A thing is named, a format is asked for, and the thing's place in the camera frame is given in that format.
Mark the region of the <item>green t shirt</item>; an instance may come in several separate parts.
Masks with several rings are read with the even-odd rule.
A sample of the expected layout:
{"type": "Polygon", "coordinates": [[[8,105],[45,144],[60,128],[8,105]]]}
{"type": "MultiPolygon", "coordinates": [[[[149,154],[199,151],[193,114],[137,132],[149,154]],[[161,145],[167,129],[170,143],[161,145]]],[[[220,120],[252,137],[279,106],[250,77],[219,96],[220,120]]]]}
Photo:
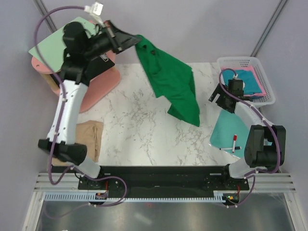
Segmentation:
{"type": "Polygon", "coordinates": [[[171,106],[168,114],[191,125],[200,126],[200,109],[196,99],[192,68],[157,48],[138,35],[137,57],[157,98],[164,96],[171,106]]]}

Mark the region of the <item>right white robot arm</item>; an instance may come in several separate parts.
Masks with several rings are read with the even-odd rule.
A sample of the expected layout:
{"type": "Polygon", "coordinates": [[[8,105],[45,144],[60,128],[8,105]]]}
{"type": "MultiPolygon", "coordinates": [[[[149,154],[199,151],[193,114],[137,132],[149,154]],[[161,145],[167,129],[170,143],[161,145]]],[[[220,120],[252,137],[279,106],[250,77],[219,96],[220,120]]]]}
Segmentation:
{"type": "Polygon", "coordinates": [[[277,173],[284,163],[286,129],[267,120],[250,102],[231,95],[224,85],[218,84],[209,98],[231,113],[236,114],[249,129],[244,157],[227,165],[228,173],[220,177],[221,186],[232,189],[238,179],[247,179],[257,173],[277,173]]]}

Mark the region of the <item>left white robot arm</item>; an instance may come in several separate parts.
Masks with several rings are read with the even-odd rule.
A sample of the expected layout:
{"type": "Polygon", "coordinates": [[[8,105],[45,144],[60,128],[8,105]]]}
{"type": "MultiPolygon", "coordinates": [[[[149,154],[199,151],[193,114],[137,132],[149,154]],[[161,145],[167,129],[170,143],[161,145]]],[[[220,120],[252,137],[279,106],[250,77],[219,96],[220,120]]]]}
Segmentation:
{"type": "Polygon", "coordinates": [[[77,117],[94,78],[89,65],[108,51],[119,54],[141,41],[140,37],[118,29],[109,20],[98,29],[95,35],[88,36],[79,22],[64,27],[65,50],[58,105],[47,138],[38,141],[40,149],[89,176],[89,184],[95,189],[104,187],[106,178],[100,174],[100,166],[87,156],[86,145],[76,143],[77,117]]]}

